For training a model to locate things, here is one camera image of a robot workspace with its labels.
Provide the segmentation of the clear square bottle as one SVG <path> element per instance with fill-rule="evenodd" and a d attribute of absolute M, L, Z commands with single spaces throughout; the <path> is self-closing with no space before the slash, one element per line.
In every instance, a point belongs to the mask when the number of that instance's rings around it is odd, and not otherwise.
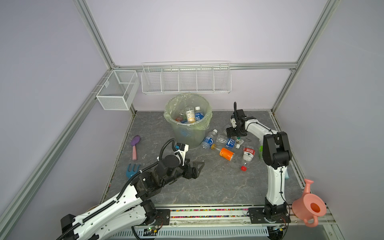
<path fill-rule="evenodd" d="M 224 127 L 224 133 L 226 133 L 227 132 L 227 129 L 228 128 L 231 128 L 232 127 L 232 125 L 226 125 L 225 127 Z"/>

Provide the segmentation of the white label milky bottle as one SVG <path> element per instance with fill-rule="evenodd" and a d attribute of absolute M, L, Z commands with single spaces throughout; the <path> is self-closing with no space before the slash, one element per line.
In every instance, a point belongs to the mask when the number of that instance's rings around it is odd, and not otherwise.
<path fill-rule="evenodd" d="M 186 107 L 185 112 L 187 121 L 189 123 L 194 123 L 196 121 L 195 109 L 193 107 Z"/>

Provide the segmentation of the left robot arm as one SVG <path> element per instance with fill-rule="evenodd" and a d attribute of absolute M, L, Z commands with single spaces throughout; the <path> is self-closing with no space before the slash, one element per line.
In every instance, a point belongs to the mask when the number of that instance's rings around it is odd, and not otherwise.
<path fill-rule="evenodd" d="M 151 197 L 179 178 L 197 179 L 204 162 L 180 161 L 168 155 L 134 174 L 122 190 L 106 202 L 74 216 L 61 219 L 60 240 L 104 240 L 125 228 L 155 222 L 157 209 Z"/>

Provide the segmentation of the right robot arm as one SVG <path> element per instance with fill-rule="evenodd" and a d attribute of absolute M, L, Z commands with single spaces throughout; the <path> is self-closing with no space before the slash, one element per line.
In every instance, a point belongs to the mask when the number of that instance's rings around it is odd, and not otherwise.
<path fill-rule="evenodd" d="M 262 141 L 262 159 L 268 169 L 268 191 L 262 219 L 268 223 L 282 220 L 289 224 L 290 208 L 285 198 L 285 175 L 292 159 L 289 138 L 285 132 L 277 132 L 254 117 L 247 117 L 243 110 L 234 109 L 228 137 L 245 137 L 252 134 Z"/>

